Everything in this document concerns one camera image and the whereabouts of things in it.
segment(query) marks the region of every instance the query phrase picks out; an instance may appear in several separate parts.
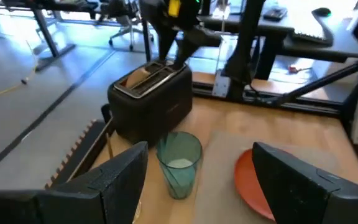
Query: yellow cable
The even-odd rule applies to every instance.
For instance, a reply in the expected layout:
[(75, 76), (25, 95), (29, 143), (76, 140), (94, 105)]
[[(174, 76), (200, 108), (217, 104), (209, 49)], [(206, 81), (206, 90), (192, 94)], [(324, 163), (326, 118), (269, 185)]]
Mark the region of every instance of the yellow cable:
[(37, 66), (38, 66), (37, 56), (35, 56), (34, 51), (31, 49), (29, 41), (27, 39), (25, 39), (25, 42), (26, 42), (27, 46), (29, 47), (31, 54), (33, 56), (33, 60), (34, 60), (34, 67), (31, 71), (31, 74), (28, 77), (25, 77), (24, 79), (22, 79), (20, 84), (17, 84), (15, 86), (12, 86), (10, 88), (0, 91), (0, 96), (5, 93), (9, 93), (9, 92), (19, 89), (21, 86), (28, 84), (28, 82), (35, 77), (35, 69), (37, 69)]

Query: glass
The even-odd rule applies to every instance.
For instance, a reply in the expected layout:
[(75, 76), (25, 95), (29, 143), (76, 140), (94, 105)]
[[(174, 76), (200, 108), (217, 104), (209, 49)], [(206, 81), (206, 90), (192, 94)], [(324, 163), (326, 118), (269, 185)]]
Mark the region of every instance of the glass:
[(169, 133), (157, 143), (157, 158), (174, 199), (184, 199), (191, 194), (201, 155), (201, 143), (190, 133)]

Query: paper mat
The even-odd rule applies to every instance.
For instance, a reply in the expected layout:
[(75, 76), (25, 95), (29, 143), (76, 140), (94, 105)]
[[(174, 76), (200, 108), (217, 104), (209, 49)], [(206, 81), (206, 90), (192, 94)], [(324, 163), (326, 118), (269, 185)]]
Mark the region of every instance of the paper mat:
[[(193, 224), (274, 223), (248, 207), (234, 186), (234, 165), (241, 153), (250, 149), (254, 142), (220, 131), (213, 134), (204, 151)], [(335, 174), (340, 171), (336, 158), (330, 152), (266, 143), (328, 172)]]

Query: floor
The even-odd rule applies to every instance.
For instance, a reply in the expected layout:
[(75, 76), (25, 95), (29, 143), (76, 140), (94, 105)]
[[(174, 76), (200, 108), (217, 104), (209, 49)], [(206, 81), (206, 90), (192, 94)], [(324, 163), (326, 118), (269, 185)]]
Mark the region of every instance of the floor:
[[(34, 30), (32, 20), (0, 16), (0, 91), (31, 74), (34, 59), (23, 37), (32, 48), (38, 47), (42, 41)], [(79, 30), (90, 37), (79, 35)], [(59, 46), (76, 43), (77, 47), (37, 73), (27, 86), (0, 97), (0, 152), (11, 150), (0, 162), (0, 189), (41, 189), (89, 121), (101, 118), (99, 109), (107, 102), (110, 83), (145, 63), (141, 35), (135, 35), (134, 52), (127, 50), (127, 37), (114, 40), (113, 49), (107, 44), (107, 37), (117, 30), (73, 24), (50, 27)], [(225, 36), (218, 68), (235, 44), (235, 37)], [(153, 52), (158, 52), (155, 45)], [(214, 73), (218, 55), (219, 49), (201, 49), (188, 63), (194, 71)], [(271, 77), (300, 83), (313, 79), (312, 73), (292, 78), (283, 75), (291, 63), (308, 61), (278, 57)], [(36, 120), (39, 125), (18, 139)]]

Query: keyboard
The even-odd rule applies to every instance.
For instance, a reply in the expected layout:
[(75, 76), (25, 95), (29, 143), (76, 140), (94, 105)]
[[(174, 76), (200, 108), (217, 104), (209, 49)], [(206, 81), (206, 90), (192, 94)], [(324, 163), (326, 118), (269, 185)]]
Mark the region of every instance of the keyboard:
[(317, 44), (333, 45), (333, 35), (324, 23), (319, 21), (319, 17), (310, 13), (309, 16), (303, 16), (294, 25), (293, 40), (305, 40)]

